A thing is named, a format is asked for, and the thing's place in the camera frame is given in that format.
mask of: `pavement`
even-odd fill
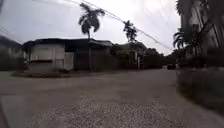
[[[222,117],[177,93],[175,71],[60,79],[16,78],[3,72],[0,81],[10,128],[224,127]]]

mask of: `ground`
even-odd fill
[[[61,79],[15,78],[3,72],[0,81],[11,128],[224,127],[220,116],[178,94],[176,71]]]

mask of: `tree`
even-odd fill
[[[201,51],[200,43],[201,35],[197,31],[197,25],[192,25],[186,29],[180,28],[174,34],[173,46],[177,46],[178,49],[184,49],[185,52],[193,53],[195,51],[195,54],[197,54]]]
[[[102,9],[92,9],[90,6],[81,3],[80,7],[85,11],[84,14],[79,18],[79,25],[83,34],[88,35],[90,39],[90,29],[93,27],[93,31],[96,32],[100,28],[100,21],[98,16],[104,16],[105,12]]]
[[[128,39],[129,43],[135,43],[136,42],[136,37],[137,37],[137,30],[134,27],[134,25],[132,23],[130,23],[130,21],[128,20],[127,22],[124,22],[125,26],[124,26],[124,30],[126,32],[126,36]]]

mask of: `wall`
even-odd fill
[[[31,50],[29,61],[52,60],[52,68],[63,69],[64,58],[64,45],[37,44]]]

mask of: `foliage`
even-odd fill
[[[178,90],[189,100],[224,115],[224,72],[182,71]]]
[[[94,32],[99,30],[98,16],[104,16],[105,12],[102,9],[92,9],[84,3],[81,3],[80,7],[84,10],[84,14],[79,18],[79,25],[81,25],[82,33],[87,34],[90,38],[90,29],[93,27]]]
[[[224,48],[212,48],[208,50],[206,64],[209,67],[224,66]]]
[[[162,68],[164,63],[163,54],[159,54],[156,49],[148,48],[144,56],[144,68]]]
[[[190,53],[191,55],[199,56],[201,53],[200,45],[202,43],[202,35],[198,32],[198,26],[192,25],[188,28],[180,28],[174,34],[173,46],[182,49],[183,52]]]
[[[11,71],[11,70],[23,70],[26,66],[23,58],[12,57],[7,51],[0,50],[0,70]]]
[[[134,27],[134,25],[132,23],[130,23],[130,21],[124,22],[125,26],[124,26],[124,30],[126,32],[126,36],[128,39],[129,43],[135,43],[136,42],[136,37],[137,37],[137,30]]]

